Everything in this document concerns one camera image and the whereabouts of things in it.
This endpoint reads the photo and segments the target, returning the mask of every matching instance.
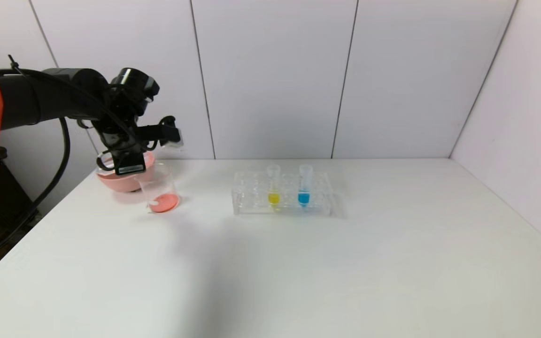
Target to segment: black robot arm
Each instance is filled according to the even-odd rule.
[[[149,75],[124,68],[108,84],[93,69],[53,68],[44,71],[0,70],[0,92],[4,102],[1,129],[37,124],[53,118],[68,117],[90,120],[114,161],[114,166],[97,165],[114,170],[117,175],[145,171],[142,153],[157,143],[181,146],[182,137],[168,116],[153,126],[137,126],[160,90]]]

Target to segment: tabletop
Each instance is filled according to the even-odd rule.
[[[0,338],[541,338],[541,235],[451,160],[168,161],[90,175],[0,262]],[[331,217],[232,214],[234,172],[325,171]]]

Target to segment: black cable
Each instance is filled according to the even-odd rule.
[[[68,165],[68,160],[70,158],[70,134],[68,131],[68,124],[66,124],[66,119],[61,117],[59,120],[60,125],[62,125],[62,135],[64,136],[64,154],[62,156],[62,163],[60,163],[60,167],[49,185],[45,188],[45,190],[43,190],[37,199],[32,202],[32,205],[28,207],[26,211],[24,211],[24,214],[22,214],[22,216],[19,218],[15,228],[11,229],[11,231],[8,231],[5,235],[0,237],[0,246],[7,243],[15,232],[18,231],[18,229],[20,229],[22,225],[26,223],[26,221],[28,221],[29,217],[37,210],[37,206],[39,206],[45,197],[47,197],[47,195],[49,195],[49,193],[55,188],[56,184],[58,184],[62,178],[62,174],[64,174],[64,171],[66,170],[66,166]]]
[[[157,146],[157,139],[154,141],[154,145],[152,147],[148,147],[148,146],[143,146],[146,150],[149,150],[149,151],[152,151],[156,148]]]

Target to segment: panel seam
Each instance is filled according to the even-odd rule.
[[[212,134],[212,121],[210,121],[210,109],[208,108],[208,94],[206,94],[206,83],[204,82],[204,69],[201,66],[200,42],[197,38],[197,28],[195,27],[195,13],[193,12],[193,0],[189,0],[191,6],[191,20],[193,21],[193,34],[195,34],[195,47],[197,48],[197,58],[200,63],[201,85],[204,90],[204,102],[206,103],[206,115],[208,116],[208,127],[210,128],[210,142],[212,143],[212,155],[216,160],[216,149],[214,148],[214,136]]]
[[[348,65],[350,64],[350,52],[352,52],[352,40],[354,40],[354,28],[356,26],[356,17],[358,15],[358,2],[356,0],[356,8],[354,9],[354,22],[352,22],[352,34],[350,35],[350,47],[348,47],[348,58],[346,59],[346,70],[344,71],[344,81],[341,86],[341,96],[340,96],[340,105],[337,108],[337,120],[335,121],[335,134],[333,135],[333,146],[331,147],[331,158],[333,158],[333,153],[335,152],[335,141],[337,141],[337,128],[340,124],[340,113],[341,113],[341,103],[344,99],[344,89],[346,88],[346,77],[348,76]]]
[[[513,10],[510,13],[509,19],[506,23],[506,26],[504,28],[504,32],[502,33],[502,37],[500,38],[500,42],[498,42],[498,47],[496,47],[496,52],[494,53],[494,57],[492,58],[492,62],[490,62],[490,66],[487,68],[487,73],[485,77],[483,78],[483,82],[481,83],[481,86],[479,87],[479,91],[477,92],[477,96],[475,96],[475,100],[473,101],[473,105],[471,105],[471,109],[469,110],[469,113],[466,116],[466,119],[464,120],[464,123],[462,124],[462,128],[460,128],[460,132],[458,137],[456,138],[456,142],[452,147],[452,150],[450,151],[450,155],[448,158],[452,158],[452,154],[455,152],[456,146],[458,145],[460,141],[460,137],[462,136],[462,133],[464,131],[464,127],[466,127],[466,124],[469,122],[469,119],[471,117],[471,114],[473,113],[473,109],[475,108],[475,105],[477,105],[477,101],[479,101],[479,95],[481,95],[481,91],[483,90],[483,86],[487,82],[487,77],[490,75],[490,71],[492,71],[492,67],[494,66],[494,62],[496,61],[496,57],[498,56],[498,53],[500,52],[500,47],[502,47],[502,42],[504,41],[504,37],[506,36],[506,33],[509,31],[510,22],[513,20],[513,15],[515,15],[515,10],[517,9],[517,4],[519,4],[519,0],[515,0],[515,4],[513,6]]]

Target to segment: test tube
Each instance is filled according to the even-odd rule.
[[[279,182],[281,181],[281,167],[278,165],[269,165],[266,168],[266,172],[270,179],[269,188],[269,203],[277,205],[281,202],[281,195],[279,195]]]
[[[310,202],[310,191],[312,190],[312,165],[300,165],[300,191],[298,193],[298,202],[301,206],[307,206]]]

